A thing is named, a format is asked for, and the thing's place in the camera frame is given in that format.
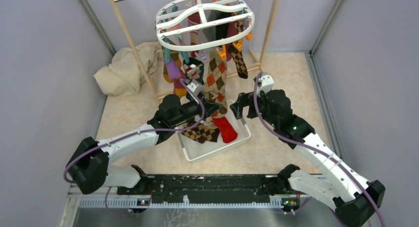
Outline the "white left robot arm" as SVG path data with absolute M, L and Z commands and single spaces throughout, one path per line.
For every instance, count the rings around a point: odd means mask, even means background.
M 165 96 L 153 118 L 141 127 L 113 137 L 96 141 L 84 138 L 67 163 L 63 178 L 77 185 L 82 194 L 91 194 L 101 187 L 126 187 L 136 194 L 148 188 L 146 175 L 136 165 L 118 167 L 113 163 L 143 148 L 156 146 L 168 140 L 182 129 L 180 125 L 206 119 L 217 112 L 221 105 L 198 95 L 190 102 L 181 104 L 174 94 Z

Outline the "red sock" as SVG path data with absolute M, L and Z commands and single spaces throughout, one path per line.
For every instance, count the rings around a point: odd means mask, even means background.
M 218 127 L 224 143 L 231 143 L 237 139 L 238 133 L 226 117 L 213 118 L 212 121 Z

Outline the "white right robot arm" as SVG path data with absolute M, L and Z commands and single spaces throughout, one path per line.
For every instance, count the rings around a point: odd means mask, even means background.
M 237 119 L 242 118 L 245 107 L 249 109 L 249 119 L 259 118 L 269 132 L 304 156 L 323 175 L 320 179 L 289 164 L 278 173 L 280 191 L 295 190 L 309 195 L 334 211 L 347 227 L 361 227 L 373 215 L 377 215 L 383 227 L 386 225 L 379 210 L 384 185 L 378 180 L 369 181 L 335 154 L 307 121 L 293 113 L 283 90 L 242 92 L 230 105 Z

